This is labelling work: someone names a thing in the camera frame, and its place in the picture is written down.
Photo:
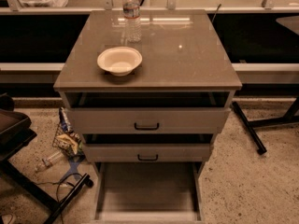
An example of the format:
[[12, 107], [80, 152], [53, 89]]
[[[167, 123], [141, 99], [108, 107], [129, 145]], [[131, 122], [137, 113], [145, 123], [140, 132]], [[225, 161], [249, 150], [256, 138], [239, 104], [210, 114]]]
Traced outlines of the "grey drawer cabinet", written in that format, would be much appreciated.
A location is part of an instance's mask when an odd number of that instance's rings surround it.
[[[97, 65], [106, 49], [126, 45], [122, 16], [94, 11], [54, 88], [73, 108], [229, 108], [241, 82], [203, 10], [147, 11], [142, 63], [115, 77]], [[89, 133], [85, 144], [210, 144], [217, 133]]]

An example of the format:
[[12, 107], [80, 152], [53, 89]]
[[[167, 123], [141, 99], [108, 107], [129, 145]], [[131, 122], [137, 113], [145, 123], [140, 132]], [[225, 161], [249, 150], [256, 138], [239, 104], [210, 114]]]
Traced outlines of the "black stand base right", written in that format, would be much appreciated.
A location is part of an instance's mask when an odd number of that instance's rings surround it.
[[237, 102], [233, 102], [232, 107], [234, 112], [241, 119], [245, 128], [249, 132], [250, 137], [257, 147], [257, 152], [259, 155], [263, 155], [264, 153], [266, 153], [267, 149], [258, 134], [255, 132], [257, 128], [299, 123], [299, 97], [296, 98], [296, 100], [292, 103], [292, 105], [282, 117], [272, 119], [258, 119], [249, 121]]

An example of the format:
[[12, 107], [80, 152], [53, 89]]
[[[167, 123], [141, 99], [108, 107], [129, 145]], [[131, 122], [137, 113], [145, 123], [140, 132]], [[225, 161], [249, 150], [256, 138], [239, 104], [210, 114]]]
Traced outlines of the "grey drawer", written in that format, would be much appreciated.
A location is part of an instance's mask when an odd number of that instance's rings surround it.
[[88, 161], [207, 161], [211, 155], [210, 144], [85, 144]]
[[191, 162], [103, 163], [93, 224], [205, 224]]
[[220, 133], [229, 108], [73, 108], [77, 133]]

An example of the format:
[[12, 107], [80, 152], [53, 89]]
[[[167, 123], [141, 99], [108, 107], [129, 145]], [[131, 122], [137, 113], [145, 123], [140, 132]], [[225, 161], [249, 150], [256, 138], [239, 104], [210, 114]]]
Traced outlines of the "clear plastic water bottle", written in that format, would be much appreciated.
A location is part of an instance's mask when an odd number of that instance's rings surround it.
[[129, 42], [141, 40], [141, 21], [139, 0], [122, 0], [126, 37]]

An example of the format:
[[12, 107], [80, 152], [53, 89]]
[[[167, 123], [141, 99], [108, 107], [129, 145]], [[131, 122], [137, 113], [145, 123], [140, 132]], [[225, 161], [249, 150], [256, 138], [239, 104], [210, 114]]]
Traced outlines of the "empty bottle on floor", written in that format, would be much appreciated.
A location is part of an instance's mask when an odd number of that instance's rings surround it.
[[36, 166], [35, 171], [37, 173], [43, 172], [57, 162], [59, 162], [64, 157], [64, 154], [61, 151], [56, 151], [53, 154], [49, 155], [47, 158], [43, 158], [41, 162]]

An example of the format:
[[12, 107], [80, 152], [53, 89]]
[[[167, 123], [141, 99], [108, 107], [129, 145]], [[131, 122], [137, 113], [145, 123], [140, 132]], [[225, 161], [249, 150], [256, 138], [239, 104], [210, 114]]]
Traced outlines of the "white paper bowl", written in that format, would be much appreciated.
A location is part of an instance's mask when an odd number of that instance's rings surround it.
[[106, 49], [97, 57], [97, 65], [117, 77], [127, 76], [141, 63], [140, 52], [129, 47]]

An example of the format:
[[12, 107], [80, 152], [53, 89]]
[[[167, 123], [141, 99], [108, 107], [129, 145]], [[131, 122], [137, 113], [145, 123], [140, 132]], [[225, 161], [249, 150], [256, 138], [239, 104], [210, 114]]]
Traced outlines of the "blue floor tape mark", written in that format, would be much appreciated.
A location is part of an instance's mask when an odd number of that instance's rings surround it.
[[78, 166], [84, 161], [84, 156], [76, 156], [68, 159], [69, 169], [60, 179], [61, 182], [64, 182], [67, 178], [73, 176], [76, 181], [79, 181], [82, 178], [82, 175], [78, 172]]

